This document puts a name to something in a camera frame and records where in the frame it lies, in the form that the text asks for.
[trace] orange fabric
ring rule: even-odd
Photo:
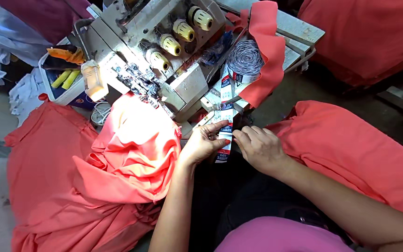
[[[239,96],[255,108],[281,83],[284,77],[285,40],[275,35],[277,13],[276,2],[256,2],[251,7],[249,32],[256,40],[265,65],[261,68],[260,77],[240,92]]]
[[[5,138],[12,251],[132,249],[154,228],[160,208],[151,202],[165,196],[180,152],[163,114],[124,95],[98,136],[70,106],[46,100],[32,111]]]
[[[241,32],[245,27],[248,26],[248,17],[250,11],[248,9],[243,9],[240,11],[240,17],[228,12],[225,17],[234,24],[234,26],[226,26],[225,31],[229,32]]]
[[[403,70],[403,1],[305,0],[298,17],[326,33],[313,59],[352,86]]]
[[[64,59],[67,62],[75,63],[78,65],[81,65],[83,64],[83,62],[85,62],[85,60],[83,59],[83,51],[80,47],[77,48],[77,51],[75,53],[72,53],[68,50],[57,48],[46,48],[46,50],[51,56],[55,58]]]
[[[164,198],[180,153],[180,135],[162,107],[154,109],[131,92],[121,96],[93,143],[93,153],[86,161],[74,158],[81,175],[76,188],[114,203]]]
[[[266,128],[300,163],[403,212],[403,146],[353,113],[300,101]]]

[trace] light blue fabric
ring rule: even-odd
[[[9,63],[10,54],[29,65],[38,66],[38,60],[50,46],[40,34],[0,7],[0,79],[6,74],[1,71],[1,64]]]

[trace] maroon fabric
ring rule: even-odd
[[[305,0],[298,17],[326,32],[313,59],[338,79],[371,85],[403,70],[403,1]]]
[[[69,35],[79,16],[91,18],[87,0],[0,0],[0,6],[40,33],[47,41],[57,44]]]

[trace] white cable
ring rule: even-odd
[[[96,103],[96,105],[94,106],[94,109],[93,109],[93,113],[91,114],[91,120],[95,124],[104,125],[105,120],[107,119],[108,115],[110,114],[111,107],[102,109],[102,108],[98,108],[99,104],[110,105],[106,101],[101,101],[101,102]]]

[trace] pile of garments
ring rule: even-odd
[[[355,114],[299,101],[284,121],[266,128],[299,163],[403,212],[403,146]]]
[[[298,17],[324,30],[313,59],[352,86],[403,70],[403,1],[305,0]]]
[[[44,103],[6,136],[12,251],[127,251],[152,230],[180,153],[162,109],[120,97],[98,135],[70,106]]]

